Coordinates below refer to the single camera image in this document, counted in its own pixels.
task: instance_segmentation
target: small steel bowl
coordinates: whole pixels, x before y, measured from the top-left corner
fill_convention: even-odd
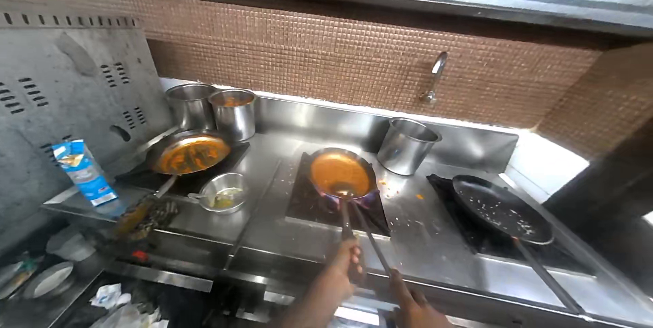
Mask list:
[[[217,194],[229,189],[242,189],[242,192],[240,192],[233,199],[233,204],[225,208],[211,207],[211,204],[215,201]],[[209,210],[218,214],[231,214],[242,207],[242,205],[247,200],[248,193],[249,189],[247,183],[245,182],[244,176],[237,173],[226,173],[218,175],[206,183],[202,187],[200,194],[209,195],[209,197],[202,197],[198,198],[197,200],[205,210]]]

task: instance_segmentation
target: orange sauce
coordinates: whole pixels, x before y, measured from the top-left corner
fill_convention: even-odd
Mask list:
[[[164,152],[159,159],[158,168],[163,173],[194,173],[222,161],[230,150],[221,140],[198,139]]]
[[[248,97],[244,100],[239,100],[235,97],[225,97],[224,98],[224,104],[222,106],[224,107],[236,107],[236,106],[242,106],[245,104],[250,103],[253,100],[253,98]]]
[[[323,153],[311,164],[311,177],[320,189],[330,192],[336,183],[347,183],[354,197],[362,197],[370,190],[367,172],[356,159],[342,153]]]

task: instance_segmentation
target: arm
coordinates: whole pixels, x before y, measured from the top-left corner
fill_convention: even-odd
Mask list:
[[[349,282],[349,263],[358,263],[358,240],[343,241],[336,257],[313,281],[304,299],[296,301],[284,314],[282,328],[326,327],[340,303],[354,294],[355,286]]]

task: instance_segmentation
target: wall tap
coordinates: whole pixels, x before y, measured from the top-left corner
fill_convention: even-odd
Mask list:
[[[421,96],[422,101],[429,103],[436,101],[437,82],[440,81],[442,71],[445,70],[445,63],[447,62],[448,55],[449,54],[446,51],[443,51],[440,53],[440,55],[437,56],[436,64],[433,65],[433,70],[431,71],[431,73],[433,73],[433,84],[431,85],[431,90]]]

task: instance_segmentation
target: gas stove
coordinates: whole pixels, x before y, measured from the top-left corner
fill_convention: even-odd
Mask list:
[[[307,153],[302,154],[302,158],[297,168],[297,177],[295,178],[290,194],[290,202],[286,210],[286,216],[300,219],[308,222],[314,222],[323,225],[336,227],[342,226],[342,219],[337,207],[331,204],[331,200],[320,196],[315,190],[313,183],[309,179],[310,156]],[[376,193],[375,198],[366,204],[366,207],[359,207],[363,217],[366,218],[371,233],[390,236],[388,222],[385,219],[381,197]],[[349,212],[351,228],[364,232],[361,221],[356,216],[354,210]]]
[[[231,146],[231,152],[222,161],[212,167],[197,173],[181,175],[174,183],[168,194],[186,196],[188,193],[199,193],[212,178],[219,174],[231,173],[238,166],[240,160],[245,156],[249,149],[249,143],[236,143]],[[144,162],[137,165],[131,171],[116,176],[116,181],[126,185],[141,187],[148,190],[158,190],[168,179],[170,175],[155,173],[150,170]]]
[[[471,216],[464,206],[457,203],[453,196],[453,185],[450,179],[440,178],[435,174],[426,177],[436,190],[454,223],[461,231],[463,239],[474,253],[486,256],[514,259],[525,262],[510,237],[495,230],[485,222]],[[570,270],[578,273],[592,274],[592,270],[576,260],[558,241],[548,245],[529,244],[540,263],[545,266]]]

